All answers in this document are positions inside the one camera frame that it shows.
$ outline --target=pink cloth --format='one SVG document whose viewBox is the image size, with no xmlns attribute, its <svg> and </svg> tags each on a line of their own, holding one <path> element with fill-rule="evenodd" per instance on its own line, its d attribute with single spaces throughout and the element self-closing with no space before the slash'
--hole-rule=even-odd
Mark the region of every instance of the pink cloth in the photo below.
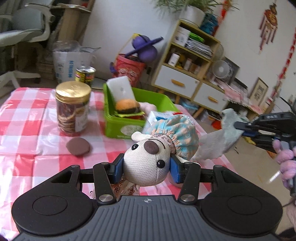
<svg viewBox="0 0 296 241">
<path fill-rule="evenodd" d="M 263 114 L 263 110 L 259 106 L 253 105 L 249 98 L 243 96 L 241 93 L 232 89 L 229 85 L 222 81 L 218 81 L 218 83 L 219 86 L 225 91 L 224 98 L 226 100 L 236 102 L 238 104 L 241 104 L 242 106 L 246 106 L 259 115 Z"/>
<path fill-rule="evenodd" d="M 17 197 L 66 167 L 79 164 L 82 169 L 92 168 L 98 162 L 112 162 L 119 153 L 124 153 L 133 144 L 132 140 L 111 139 L 104 136 L 104 95 L 92 93 L 90 98 L 89 123 L 80 135 L 90 142 L 92 151 L 84 157 L 69 153 L 66 143 L 71 139 L 61 133 L 57 126 L 55 90 L 19 88 L 0 108 L 0 233 L 8 240 L 17 234 L 11 217 L 11 206 Z M 190 116 L 181 106 L 179 110 Z M 206 134 L 192 118 L 199 135 Z M 233 170 L 223 155 L 200 163 L 203 168 L 223 165 Z M 87 195 L 93 184 L 84 184 Z M 209 183 L 200 184 L 199 198 L 210 192 Z M 140 195 L 178 196 L 180 189 L 168 178 L 162 183 L 141 187 Z"/>
</svg>

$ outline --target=toy eye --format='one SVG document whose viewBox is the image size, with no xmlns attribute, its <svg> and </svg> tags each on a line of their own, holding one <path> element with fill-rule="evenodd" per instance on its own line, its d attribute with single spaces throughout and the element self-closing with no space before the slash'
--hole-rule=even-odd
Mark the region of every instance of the toy eye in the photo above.
<svg viewBox="0 0 296 241">
<path fill-rule="evenodd" d="M 160 169 L 164 168 L 165 167 L 165 161 L 164 160 L 159 160 L 157 162 L 157 167 L 160 168 Z"/>
<path fill-rule="evenodd" d="M 132 149 L 132 150 L 135 150 L 135 149 L 138 148 L 138 146 L 139 146 L 138 144 L 133 144 L 133 145 L 131 146 L 131 149 Z"/>
</svg>

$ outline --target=purple ball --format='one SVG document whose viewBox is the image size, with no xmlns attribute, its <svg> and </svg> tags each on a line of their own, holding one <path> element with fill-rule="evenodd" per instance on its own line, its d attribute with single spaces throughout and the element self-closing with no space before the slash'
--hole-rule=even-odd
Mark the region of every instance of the purple ball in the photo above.
<svg viewBox="0 0 296 241">
<path fill-rule="evenodd" d="M 148 41 L 150 41 L 150 38 L 148 38 L 145 35 L 137 36 L 132 41 L 132 46 L 136 49 L 136 48 L 140 47 L 141 45 L 143 45 L 144 43 L 147 43 Z"/>
<path fill-rule="evenodd" d="M 154 46 L 147 46 L 146 48 L 140 50 L 138 52 L 138 58 L 146 63 L 146 62 L 152 62 L 157 57 L 157 49 Z"/>
</svg>

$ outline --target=white drawer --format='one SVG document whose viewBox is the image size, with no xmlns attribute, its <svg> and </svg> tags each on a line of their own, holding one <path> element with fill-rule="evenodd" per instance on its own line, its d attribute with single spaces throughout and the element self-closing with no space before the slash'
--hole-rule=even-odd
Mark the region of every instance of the white drawer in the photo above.
<svg viewBox="0 0 296 241">
<path fill-rule="evenodd" d="M 198 83 L 195 78 L 163 65 L 154 84 L 191 98 Z"/>
<path fill-rule="evenodd" d="M 209 109 L 221 112 L 227 101 L 223 100 L 224 94 L 206 84 L 202 84 L 193 101 Z"/>
</svg>

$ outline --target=green plastic box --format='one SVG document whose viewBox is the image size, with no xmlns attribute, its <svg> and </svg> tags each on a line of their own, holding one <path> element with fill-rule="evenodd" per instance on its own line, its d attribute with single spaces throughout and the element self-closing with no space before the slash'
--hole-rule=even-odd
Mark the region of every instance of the green plastic box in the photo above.
<svg viewBox="0 0 296 241">
<path fill-rule="evenodd" d="M 114 103 L 109 88 L 106 84 L 104 89 L 104 117 L 105 117 L 105 135 L 110 138 L 130 139 L 136 131 L 142 131 L 145 121 L 114 116 Z M 139 102 L 148 102 L 157 107 L 157 111 L 176 111 L 179 110 L 173 102 L 164 94 L 152 91 L 133 88 L 135 98 Z"/>
</svg>

